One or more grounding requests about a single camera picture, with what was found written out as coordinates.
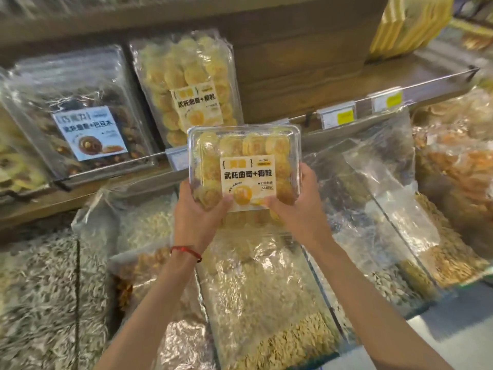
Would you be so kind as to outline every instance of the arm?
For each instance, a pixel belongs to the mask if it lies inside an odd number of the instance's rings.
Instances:
[[[383,298],[332,238],[317,177],[301,166],[303,192],[294,206],[268,206],[317,261],[378,370],[453,370]]]
[[[206,212],[194,201],[188,181],[182,182],[175,208],[175,245],[188,246],[202,254],[230,206],[231,198],[225,197]],[[173,252],[94,370],[147,370],[151,367],[196,264],[193,255]]]

